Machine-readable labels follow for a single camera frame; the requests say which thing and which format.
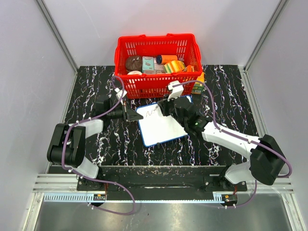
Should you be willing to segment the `blue framed whiteboard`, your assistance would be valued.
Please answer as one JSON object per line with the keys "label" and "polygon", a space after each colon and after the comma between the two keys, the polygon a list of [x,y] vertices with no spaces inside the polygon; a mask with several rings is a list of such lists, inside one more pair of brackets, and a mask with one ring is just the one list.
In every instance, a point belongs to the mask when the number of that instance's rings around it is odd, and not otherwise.
{"label": "blue framed whiteboard", "polygon": [[161,111],[152,112],[157,103],[140,106],[136,112],[143,116],[139,120],[139,127],[143,145],[151,147],[187,135],[184,128],[172,117],[163,116]]}

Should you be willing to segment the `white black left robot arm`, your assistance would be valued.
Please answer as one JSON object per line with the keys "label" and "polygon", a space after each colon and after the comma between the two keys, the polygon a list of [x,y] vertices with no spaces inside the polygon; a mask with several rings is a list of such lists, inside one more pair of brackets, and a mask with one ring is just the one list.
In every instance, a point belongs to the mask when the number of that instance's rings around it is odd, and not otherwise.
{"label": "white black left robot arm", "polygon": [[99,175],[99,167],[86,156],[86,139],[107,130],[114,119],[127,122],[142,120],[143,116],[131,109],[125,101],[116,104],[107,96],[99,96],[93,107],[93,118],[84,123],[57,124],[47,151],[47,159],[56,165],[64,165],[88,178],[87,184],[93,190],[100,190],[104,178]]}

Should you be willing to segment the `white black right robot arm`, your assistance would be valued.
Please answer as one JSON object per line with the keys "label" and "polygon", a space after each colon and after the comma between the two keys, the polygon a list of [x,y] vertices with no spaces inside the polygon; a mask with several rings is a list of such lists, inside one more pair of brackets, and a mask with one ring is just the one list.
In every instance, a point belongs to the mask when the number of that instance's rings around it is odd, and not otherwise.
{"label": "white black right robot arm", "polygon": [[197,113],[187,98],[163,99],[158,102],[163,116],[171,116],[184,131],[198,139],[223,146],[234,151],[247,162],[231,165],[219,178],[219,186],[226,191],[237,183],[257,180],[273,185],[279,176],[286,158],[276,140],[270,135],[263,137],[245,135],[217,124],[214,120]]}

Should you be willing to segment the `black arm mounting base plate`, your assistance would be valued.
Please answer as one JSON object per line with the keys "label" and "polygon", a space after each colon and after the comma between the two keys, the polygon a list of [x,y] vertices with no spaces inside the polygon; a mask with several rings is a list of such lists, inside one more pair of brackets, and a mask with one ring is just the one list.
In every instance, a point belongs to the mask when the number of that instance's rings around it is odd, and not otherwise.
{"label": "black arm mounting base plate", "polygon": [[100,167],[99,178],[109,181],[107,185],[79,179],[77,190],[125,192],[113,184],[117,182],[125,186],[133,196],[136,193],[156,192],[187,194],[189,198],[193,198],[200,197],[204,193],[246,192],[246,182],[241,181],[232,185],[222,177],[225,169],[225,166],[103,166]]}

